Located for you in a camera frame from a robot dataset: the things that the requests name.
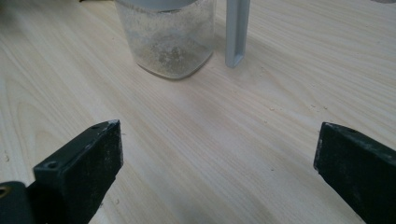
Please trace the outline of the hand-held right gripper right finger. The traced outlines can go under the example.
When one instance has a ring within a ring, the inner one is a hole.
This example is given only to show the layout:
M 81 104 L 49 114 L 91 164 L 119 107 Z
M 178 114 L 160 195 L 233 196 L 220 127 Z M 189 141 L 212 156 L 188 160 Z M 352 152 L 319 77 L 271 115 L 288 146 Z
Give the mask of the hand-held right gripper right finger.
M 324 122 L 313 166 L 366 224 L 396 224 L 395 150 Z

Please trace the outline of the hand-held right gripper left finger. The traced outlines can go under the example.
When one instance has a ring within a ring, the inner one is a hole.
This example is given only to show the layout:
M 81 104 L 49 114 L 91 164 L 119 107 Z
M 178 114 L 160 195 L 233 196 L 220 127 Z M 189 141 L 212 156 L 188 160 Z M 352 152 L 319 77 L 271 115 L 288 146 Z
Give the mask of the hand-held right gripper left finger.
M 34 167 L 41 224 L 88 224 L 123 165 L 120 121 L 95 124 Z

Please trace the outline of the clear seasoning jar grey lid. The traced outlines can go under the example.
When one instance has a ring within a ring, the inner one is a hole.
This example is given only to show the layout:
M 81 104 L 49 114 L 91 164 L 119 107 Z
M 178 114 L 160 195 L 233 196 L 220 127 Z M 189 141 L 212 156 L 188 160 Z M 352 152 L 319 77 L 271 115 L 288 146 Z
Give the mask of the clear seasoning jar grey lid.
M 215 46 L 217 0 L 114 0 L 134 61 L 151 74 L 182 79 Z

